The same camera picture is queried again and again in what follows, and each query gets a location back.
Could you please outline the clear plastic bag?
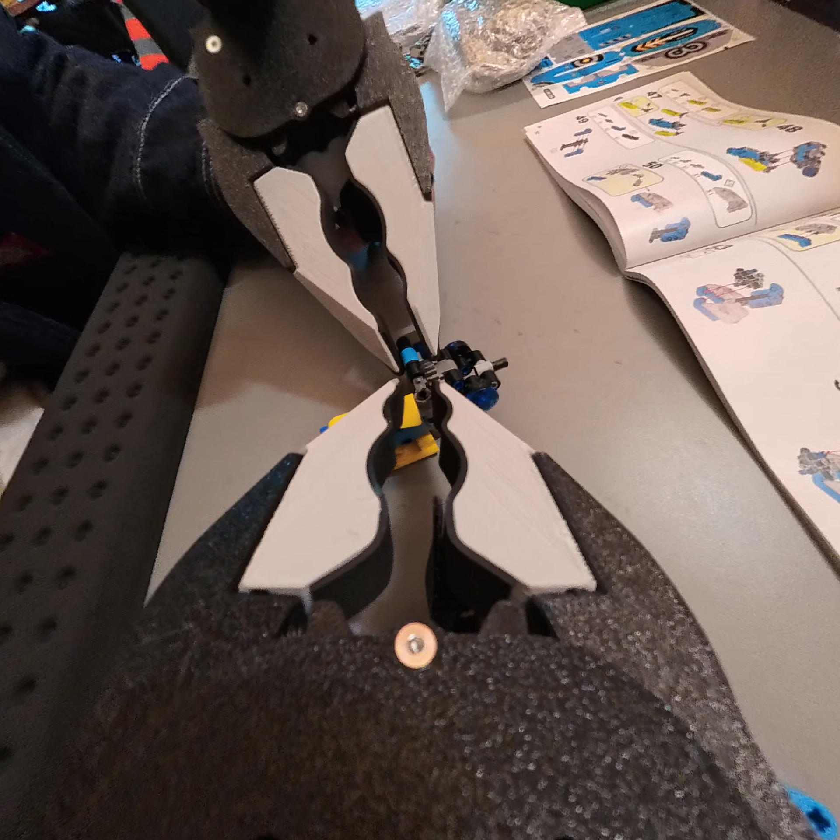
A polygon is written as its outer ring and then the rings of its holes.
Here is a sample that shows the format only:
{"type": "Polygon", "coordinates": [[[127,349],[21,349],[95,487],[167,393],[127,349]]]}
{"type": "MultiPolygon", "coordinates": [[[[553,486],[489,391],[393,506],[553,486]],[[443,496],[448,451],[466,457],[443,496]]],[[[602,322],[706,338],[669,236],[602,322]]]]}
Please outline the clear plastic bag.
{"type": "Polygon", "coordinates": [[[447,1],[356,1],[362,18],[382,14],[386,30],[416,75],[425,72],[425,54],[447,1]]]}
{"type": "Polygon", "coordinates": [[[445,112],[463,93],[520,81],[563,38],[586,25],[583,11],[554,1],[454,1],[441,10],[425,53],[445,112]]]}

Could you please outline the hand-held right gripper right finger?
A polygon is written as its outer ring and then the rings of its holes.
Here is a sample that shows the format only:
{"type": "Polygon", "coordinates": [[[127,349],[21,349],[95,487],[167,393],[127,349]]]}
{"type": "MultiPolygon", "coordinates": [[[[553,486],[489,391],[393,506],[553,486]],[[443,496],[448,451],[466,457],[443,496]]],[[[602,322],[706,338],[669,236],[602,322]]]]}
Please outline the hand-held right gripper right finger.
{"type": "Polygon", "coordinates": [[[484,617],[511,595],[595,592],[538,453],[445,382],[435,386],[434,420],[449,483],[435,569],[444,593],[484,617]]]}

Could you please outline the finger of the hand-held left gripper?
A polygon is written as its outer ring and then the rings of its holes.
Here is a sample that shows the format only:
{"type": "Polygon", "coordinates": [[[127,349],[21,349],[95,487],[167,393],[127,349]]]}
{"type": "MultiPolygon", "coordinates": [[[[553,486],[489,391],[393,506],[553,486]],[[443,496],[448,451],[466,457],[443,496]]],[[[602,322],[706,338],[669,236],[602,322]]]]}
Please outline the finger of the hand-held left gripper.
{"type": "Polygon", "coordinates": [[[350,265],[328,241],[322,195],[310,174],[276,167],[254,186],[294,264],[294,276],[368,351],[393,371],[404,371],[393,334],[364,305],[350,265]]]}
{"type": "Polygon", "coordinates": [[[391,106],[360,116],[345,147],[351,181],[378,213],[381,254],[397,291],[394,314],[427,351],[439,350],[440,297],[434,203],[417,179],[391,106]]]}

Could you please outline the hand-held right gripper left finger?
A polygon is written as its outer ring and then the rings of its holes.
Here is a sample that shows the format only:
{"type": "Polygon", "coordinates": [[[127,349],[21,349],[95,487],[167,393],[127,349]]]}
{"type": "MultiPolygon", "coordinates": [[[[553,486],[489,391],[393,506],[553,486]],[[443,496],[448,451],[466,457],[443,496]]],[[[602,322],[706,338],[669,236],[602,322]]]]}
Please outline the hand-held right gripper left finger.
{"type": "Polygon", "coordinates": [[[391,379],[304,449],[238,590],[334,600],[358,612],[384,591],[393,557],[383,493],[395,466],[402,385],[391,379]]]}

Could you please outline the yellow blue brick assembly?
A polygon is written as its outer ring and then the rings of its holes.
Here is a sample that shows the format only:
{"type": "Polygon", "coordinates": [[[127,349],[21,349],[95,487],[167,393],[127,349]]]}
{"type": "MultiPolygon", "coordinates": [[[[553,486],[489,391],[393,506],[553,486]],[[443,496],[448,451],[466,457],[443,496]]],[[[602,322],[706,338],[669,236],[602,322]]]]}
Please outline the yellow blue brick assembly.
{"type": "Polygon", "coordinates": [[[435,455],[429,422],[415,397],[404,393],[393,378],[355,408],[336,416],[306,446],[306,456],[317,456],[341,475],[363,471],[372,485],[382,485],[397,469],[435,455]]]}

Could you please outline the building instruction booklet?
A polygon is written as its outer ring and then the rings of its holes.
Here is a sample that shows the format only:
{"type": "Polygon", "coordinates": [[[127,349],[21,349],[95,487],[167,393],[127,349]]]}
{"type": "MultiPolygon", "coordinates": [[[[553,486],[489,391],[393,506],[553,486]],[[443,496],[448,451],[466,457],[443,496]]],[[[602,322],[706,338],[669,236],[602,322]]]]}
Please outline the building instruction booklet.
{"type": "Polygon", "coordinates": [[[523,132],[838,560],[838,125],[684,71],[523,132]]]}

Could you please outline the black perforated mat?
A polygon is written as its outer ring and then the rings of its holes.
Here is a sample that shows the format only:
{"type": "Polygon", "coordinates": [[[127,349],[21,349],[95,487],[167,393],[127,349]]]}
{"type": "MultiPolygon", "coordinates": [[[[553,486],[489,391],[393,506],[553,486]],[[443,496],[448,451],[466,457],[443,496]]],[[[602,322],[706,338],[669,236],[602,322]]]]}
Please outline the black perforated mat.
{"type": "Polygon", "coordinates": [[[224,281],[126,253],[2,497],[2,830],[37,811],[141,609],[224,281]]]}

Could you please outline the grey desk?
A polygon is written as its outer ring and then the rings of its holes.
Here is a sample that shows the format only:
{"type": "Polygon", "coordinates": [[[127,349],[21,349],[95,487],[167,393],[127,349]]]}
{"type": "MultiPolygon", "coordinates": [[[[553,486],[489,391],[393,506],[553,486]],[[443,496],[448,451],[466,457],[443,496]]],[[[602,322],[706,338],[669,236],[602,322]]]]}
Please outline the grey desk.
{"type": "MultiPolygon", "coordinates": [[[[783,782],[838,816],[838,578],[753,459],[679,326],[625,280],[600,229],[532,153],[523,84],[443,110],[441,337],[502,356],[491,415],[549,454],[655,557],[704,627],[783,782]]],[[[274,260],[231,270],[150,591],[277,461],[387,375],[274,260]]]]}

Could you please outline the blue white leaflet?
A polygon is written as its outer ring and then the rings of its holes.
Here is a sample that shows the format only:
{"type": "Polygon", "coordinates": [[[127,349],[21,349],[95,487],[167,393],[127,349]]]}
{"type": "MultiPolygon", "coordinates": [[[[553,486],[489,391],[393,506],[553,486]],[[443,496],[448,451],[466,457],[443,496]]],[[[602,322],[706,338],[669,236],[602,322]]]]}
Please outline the blue white leaflet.
{"type": "Polygon", "coordinates": [[[563,37],[523,83],[547,108],[753,40],[696,3],[654,2],[563,37]]]}

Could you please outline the black blue brick assembly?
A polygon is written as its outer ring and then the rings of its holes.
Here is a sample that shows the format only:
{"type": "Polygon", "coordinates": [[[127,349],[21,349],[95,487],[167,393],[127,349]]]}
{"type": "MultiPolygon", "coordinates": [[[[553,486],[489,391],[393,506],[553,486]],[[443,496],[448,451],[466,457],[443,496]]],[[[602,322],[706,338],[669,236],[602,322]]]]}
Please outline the black blue brick assembly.
{"type": "Polygon", "coordinates": [[[417,407],[424,411],[432,401],[433,385],[445,382],[484,412],[498,403],[501,381],[499,371],[509,366],[508,359],[488,361],[464,341],[448,343],[431,354],[422,341],[412,343],[407,335],[396,342],[407,380],[413,387],[417,407]]]}

